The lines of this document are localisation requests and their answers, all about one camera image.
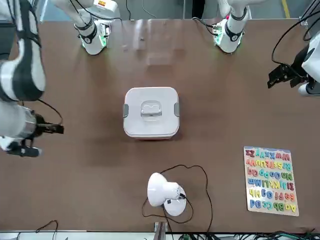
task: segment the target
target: container lid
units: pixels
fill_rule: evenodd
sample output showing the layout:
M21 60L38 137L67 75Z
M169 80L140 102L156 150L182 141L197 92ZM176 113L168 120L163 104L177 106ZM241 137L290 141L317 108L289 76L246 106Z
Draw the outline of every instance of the container lid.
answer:
M134 138L172 137L179 129L179 97L172 87L135 87L126 95L123 128Z

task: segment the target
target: orange label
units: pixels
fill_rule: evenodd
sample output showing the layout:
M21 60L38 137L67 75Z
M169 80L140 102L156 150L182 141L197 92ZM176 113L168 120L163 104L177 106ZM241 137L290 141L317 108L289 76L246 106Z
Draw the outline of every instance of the orange label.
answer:
M101 6L105 6L106 2L105 1L99 1L98 4L101 5Z

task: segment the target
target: wire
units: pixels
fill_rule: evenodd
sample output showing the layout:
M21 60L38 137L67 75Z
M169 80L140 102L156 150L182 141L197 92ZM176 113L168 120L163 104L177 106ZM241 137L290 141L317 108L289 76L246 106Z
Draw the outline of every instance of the wire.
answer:
M160 174L163 174L163 173L165 173L165 172L167 172L167 171L169 171L169 170L175 169L175 168L177 168L177 167L184 167L184 168L186 168L186 169L200 168L200 169L203 171L204 175L205 175L205 191L206 191L206 195L207 195L207 197L208 197L208 199L209 199L210 207L211 207L211 219L210 219L210 223L209 223L208 229L207 229L207 231L206 231L206 232L208 233L209 230L210 230L210 228L211 228L211 224L212 224L212 221L213 221L213 218L214 218L212 201L211 201L210 195L209 195L209 193L208 193L208 175L207 175L206 171L204 170L204 168L203 168L202 166L200 166L200 165L186 166L186 165L184 165L184 164L178 164L178 165L175 165L175 166L173 166L173 167L167 168L167 169L163 170L162 172L160 172Z
M114 18L104 18L104 17L100 17L100 16L97 16L95 14L93 14L92 12L88 11L87 9L84 8L84 6L81 5L81 3L78 1L78 0L75 0L79 5L80 7L82 7L83 10L85 10L88 14L91 14L92 16L98 18L98 19L102 19L102 20L116 20L116 19L119 19L121 20L122 22L122 18L121 17L114 17Z
M13 9L13 12L12 12L9 0L6 0L6 4L8 5L8 8L9 8L12 23L15 25L15 28L17 28L16 19L14 18L15 9Z
M312 37L307 38L307 34L308 34L309 31L313 28L313 26L316 25L317 22L319 22L319 20L320 20L320 17L318 17L318 18L314 21L314 23L311 24L310 27L308 27L308 29L305 31L305 33L304 33L304 35L303 35L303 41L309 42L309 41L312 39Z
M129 12L129 20L131 20L131 11L128 8L128 0L125 0L125 7L126 7L127 11Z
M207 29L207 31L208 31L211 35L218 36L216 33L213 33L213 32L210 31L210 29L209 29L209 28L214 28L213 25L215 25L216 23L214 23L214 24L212 24L212 25L209 25L209 24L207 24L203 19L200 19L200 18L198 18L198 17L193 17L192 19L193 19L193 20L197 20L197 21L199 21L202 25L204 25L205 28Z
M171 228L171 226L170 226L170 222L169 222L169 219L168 219L168 217L167 217L165 207L164 207L163 205L162 205L162 209L163 209L163 213L164 213L165 219L166 219L166 221L167 221L167 223L168 223L169 230L170 230L170 232L171 232L172 240L174 240L174 234L172 233L172 228Z
M78 9L76 8L75 4L72 2L72 0L69 0L69 2L72 4L74 10L76 11L76 13L79 15L79 17L81 18L82 22L84 23L84 25L86 27L88 27L89 25L83 20L81 14L79 13Z
M301 19L307 14L307 12L311 9L311 7L313 6L313 4L315 4L317 0L313 0L313 2L309 5L308 9L304 12L304 14L302 15Z
M282 62L282 61L277 61L275 60L275 51L277 46L279 45L279 43L281 42L281 40L287 35L288 32L290 32L295 26L299 25L300 23L302 23L303 21L309 19L310 17L316 15L320 13L319 11L316 11L312 14L310 14L309 16L306 16L304 18L302 18L300 21L298 21L297 23L293 24L287 31L285 31L285 33L280 37L280 39L278 40L278 42L276 43L276 45L274 46L273 50L272 50L272 54L271 54L271 60L276 63L276 64L280 64L280 65L285 65L286 67L288 67L296 76L298 76L299 78L303 79L302 76L300 76L289 64Z
M317 7L319 6L319 4L320 4L320 1L314 6L314 8L313 8L312 11L310 12L310 14L312 14L312 13L314 12L314 10L317 9ZM317 19L311 24L310 27L308 27L308 29L305 31L305 33L304 33L304 35L303 35L303 41L309 42L309 41L312 39L312 37L306 38L306 37L307 37L307 34L310 32L310 30L313 28L314 25L316 25L316 23L317 23L319 20L320 20L320 17L317 18Z
M155 19L157 18L155 15L153 15L152 13L150 13L150 12L148 12L146 9L145 9L145 7L144 7L144 1L145 0L142 0L142 9L147 13L147 14L149 14L150 16L152 16L152 17L154 17Z
M191 216L189 217L189 219L185 220L185 221L176 221L174 219L172 219L171 217L166 217L166 216L161 216L161 215L156 215L156 214L150 214L150 215L145 215L144 213L144 208L145 208L145 205L147 203L147 200L148 198L145 199L143 205L142 205L142 216L144 216L145 218L148 218L148 217L159 217L159 218L166 218L166 219L170 219L171 221L175 222L176 224L186 224L187 222L190 222L192 217L194 216L194 208L192 207L192 204L191 202L188 200L188 198L185 198L187 200L187 202L189 203L190 207L191 207Z
M38 101L39 101L40 103L48 106L49 108L51 108L53 111L55 111L55 112L59 115L59 117L60 117L60 122L59 122L58 124L53 124L53 125L62 125L62 124L63 124L64 118L62 117L62 115L60 114L60 112L58 112L57 109L55 109L53 106L51 106L49 103L46 103L46 102L43 101L42 99L38 99Z
M36 233L36 234L39 233L40 230L46 228L47 226L49 226L49 225L52 224L52 223L55 223L55 230L54 230L53 235L52 235L52 240L54 240L55 234L56 234L56 232L58 231L58 220L51 220L51 221L48 222L46 225L44 225L44 226L42 226L42 227L39 227L39 228L35 231L35 233Z

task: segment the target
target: robotic arm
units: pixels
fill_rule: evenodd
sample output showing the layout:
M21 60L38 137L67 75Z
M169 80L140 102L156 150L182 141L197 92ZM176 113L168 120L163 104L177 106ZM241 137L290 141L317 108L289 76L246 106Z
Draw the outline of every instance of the robotic arm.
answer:
M92 7L95 0L52 1L73 19L89 54L96 55L107 46L109 21L94 20L86 9ZM115 2L105 1L109 1L111 12L117 8ZM104 7L98 12L107 10ZM37 18L27 0L0 0L0 15L15 24L19 50L16 59L0 62L0 148L13 155L37 157L41 150L33 147L36 137L43 133L64 133L61 124L46 122L35 111L18 104L18 101L37 101L45 91Z
M318 32L295 57L293 64L280 64L269 73L267 83L270 89L277 83L290 81L293 88L304 83L298 89L302 96L320 96L320 32Z
M241 42L244 27L248 20L248 5L260 4L266 0L227 0L231 12L228 19L214 25L214 43L225 53L233 53Z

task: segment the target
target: brown table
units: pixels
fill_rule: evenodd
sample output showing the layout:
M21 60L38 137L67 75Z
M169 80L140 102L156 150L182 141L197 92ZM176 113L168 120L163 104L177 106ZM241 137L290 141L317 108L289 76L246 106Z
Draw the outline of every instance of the brown table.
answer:
M0 229L34 230L57 219L63 230L152 231L159 218L141 206L153 172L199 164L208 173L213 232L320 231L320 100L299 96L289 83L267 89L276 67L271 52L295 20L251 20L233 55L214 47L193 20L139 20L112 24L110 49L97 56L80 46L71 22L40 26L47 75L44 99L64 117L64 135L35 144L43 156L0 153ZM304 46L294 29L277 57L292 62ZM181 103L172 140L137 141L123 130L123 103L133 87L170 86ZM29 103L48 121L55 113ZM292 152L299 217L247 210L243 146ZM210 205L199 169L165 174L183 185L192 221L174 232L205 231ZM163 214L147 205L146 214ZM179 220L186 219L189 210Z

